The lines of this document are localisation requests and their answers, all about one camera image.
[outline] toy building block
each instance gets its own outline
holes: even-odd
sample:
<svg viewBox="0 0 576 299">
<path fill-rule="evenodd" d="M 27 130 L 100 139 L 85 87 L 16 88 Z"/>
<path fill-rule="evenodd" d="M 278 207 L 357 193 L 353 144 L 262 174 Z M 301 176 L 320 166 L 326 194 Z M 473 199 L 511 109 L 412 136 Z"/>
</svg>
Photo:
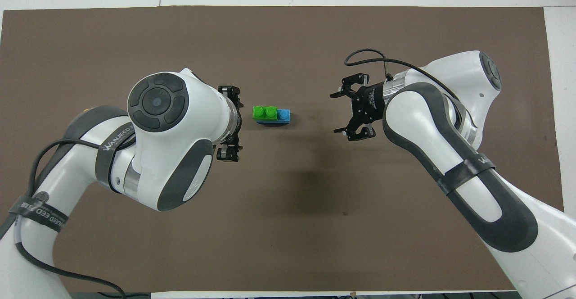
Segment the toy building block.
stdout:
<svg viewBox="0 0 576 299">
<path fill-rule="evenodd" d="M 259 124 L 289 124 L 290 110 L 275 106 L 255 106 L 252 108 L 252 118 Z"/>
</svg>

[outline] white robotic arm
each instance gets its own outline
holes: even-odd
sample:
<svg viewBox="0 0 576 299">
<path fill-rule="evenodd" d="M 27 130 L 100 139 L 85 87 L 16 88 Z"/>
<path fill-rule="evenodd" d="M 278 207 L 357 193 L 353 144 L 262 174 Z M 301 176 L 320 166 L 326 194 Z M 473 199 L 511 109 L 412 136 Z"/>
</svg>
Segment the white robotic arm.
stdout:
<svg viewBox="0 0 576 299">
<path fill-rule="evenodd" d="M 504 180 L 477 152 L 488 108 L 502 85 L 487 55 L 467 51 L 410 69 L 388 82 L 332 97 L 352 98 L 349 140 L 374 136 L 382 118 L 388 139 L 412 153 L 475 229 L 524 299 L 576 297 L 576 222 Z M 444 82 L 441 86 L 438 79 Z M 360 133 L 356 129 L 364 124 Z"/>
<path fill-rule="evenodd" d="M 29 192 L 0 227 L 2 297 L 70 297 L 58 275 L 32 264 L 14 243 L 52 266 L 58 231 L 93 182 L 165 211 L 196 194 L 216 145 L 218 160 L 237 162 L 238 95 L 237 87 L 216 90 L 184 69 L 140 80 L 128 97 L 128 113 L 100 106 L 76 117 L 64 144 L 36 180 L 32 172 Z"/>
</svg>

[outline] cable strap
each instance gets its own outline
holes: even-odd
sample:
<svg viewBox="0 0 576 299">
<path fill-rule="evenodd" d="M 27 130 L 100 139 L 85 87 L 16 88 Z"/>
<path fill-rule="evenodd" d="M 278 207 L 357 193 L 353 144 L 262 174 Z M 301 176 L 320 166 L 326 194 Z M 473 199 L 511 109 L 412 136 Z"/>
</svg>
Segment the cable strap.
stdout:
<svg viewBox="0 0 576 299">
<path fill-rule="evenodd" d="M 496 168 L 496 166 L 486 155 L 476 154 L 448 170 L 436 183 L 438 183 L 442 192 L 448 195 L 452 190 L 456 190 L 456 188 L 489 168 Z"/>
<path fill-rule="evenodd" d="M 9 212 L 27 217 L 58 233 L 64 228 L 66 221 L 68 221 L 68 216 L 62 213 L 62 211 L 27 195 L 18 198 Z"/>
<path fill-rule="evenodd" d="M 110 188 L 114 192 L 113 184 L 110 180 L 110 174 L 112 172 L 112 164 L 114 162 L 114 157 L 118 151 L 118 147 L 122 145 L 126 140 L 134 135 L 134 125 L 128 122 L 118 129 L 116 129 L 108 138 L 100 145 L 98 148 L 98 153 L 96 154 L 95 163 L 95 175 L 103 186 Z"/>
</svg>

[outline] brown mat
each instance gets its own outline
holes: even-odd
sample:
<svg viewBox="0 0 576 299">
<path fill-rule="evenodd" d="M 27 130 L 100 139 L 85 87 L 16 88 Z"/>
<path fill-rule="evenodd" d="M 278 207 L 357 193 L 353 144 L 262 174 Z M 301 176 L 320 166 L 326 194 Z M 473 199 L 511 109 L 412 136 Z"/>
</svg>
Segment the brown mat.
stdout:
<svg viewBox="0 0 576 299">
<path fill-rule="evenodd" d="M 341 78 L 383 79 L 381 63 L 342 64 L 364 47 L 416 65 L 490 55 L 504 88 L 480 150 L 521 190 L 562 209 L 541 8 L 236 6 L 6 11 L 0 209 L 78 113 L 124 107 L 140 78 L 189 67 L 214 87 L 241 88 L 240 162 L 215 163 L 196 198 L 167 213 L 91 186 L 56 242 L 58 267 L 129 291 L 512 289 L 380 126 L 356 143 L 332 133 L 350 118 L 347 100 L 329 98 Z M 261 127 L 255 105 L 290 109 L 292 123 Z M 63 281 L 70 291 L 107 290 Z"/>
</svg>

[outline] velcro strap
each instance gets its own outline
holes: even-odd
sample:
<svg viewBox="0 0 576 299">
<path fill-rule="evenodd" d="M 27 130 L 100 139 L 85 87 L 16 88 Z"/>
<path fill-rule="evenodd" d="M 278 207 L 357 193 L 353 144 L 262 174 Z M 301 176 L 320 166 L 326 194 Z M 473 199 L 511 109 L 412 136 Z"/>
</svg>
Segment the velcro strap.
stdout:
<svg viewBox="0 0 576 299">
<path fill-rule="evenodd" d="M 68 216 L 58 209 L 27 195 L 18 198 L 18 201 L 12 205 L 9 212 L 16 213 L 22 217 L 27 217 L 28 219 L 34 220 L 41 225 L 45 225 L 58 233 L 62 228 L 64 228 L 66 221 L 68 221 Z"/>
<path fill-rule="evenodd" d="M 113 183 L 110 180 L 114 157 L 119 145 L 122 145 L 122 143 L 132 137 L 134 132 L 134 125 L 132 125 L 131 122 L 120 126 L 100 145 L 98 153 L 96 154 L 96 163 L 94 166 L 96 179 L 100 184 L 117 193 L 118 191 L 114 190 Z"/>
<path fill-rule="evenodd" d="M 448 170 L 436 183 L 438 183 L 442 192 L 447 195 L 452 192 L 452 190 L 455 190 L 457 187 L 473 179 L 480 172 L 489 168 L 496 168 L 496 166 L 494 166 L 486 155 L 476 154 Z"/>
</svg>

